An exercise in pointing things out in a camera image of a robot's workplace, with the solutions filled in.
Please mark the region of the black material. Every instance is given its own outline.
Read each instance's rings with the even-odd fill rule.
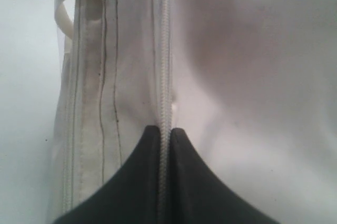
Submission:
[[[208,169],[184,130],[170,141],[165,224],[277,224]],[[116,175],[54,224],[155,224],[159,152],[159,129],[148,126]]]
[[[160,132],[148,126],[116,175],[55,224],[156,223]]]
[[[224,185],[182,129],[171,132],[172,223],[276,224]]]

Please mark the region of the white wall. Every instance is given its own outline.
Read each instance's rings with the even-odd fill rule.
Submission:
[[[0,223],[45,223],[60,88],[53,8],[0,0]]]

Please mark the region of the white background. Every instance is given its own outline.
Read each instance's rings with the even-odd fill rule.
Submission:
[[[60,88],[54,0],[0,0],[0,223],[44,224]]]

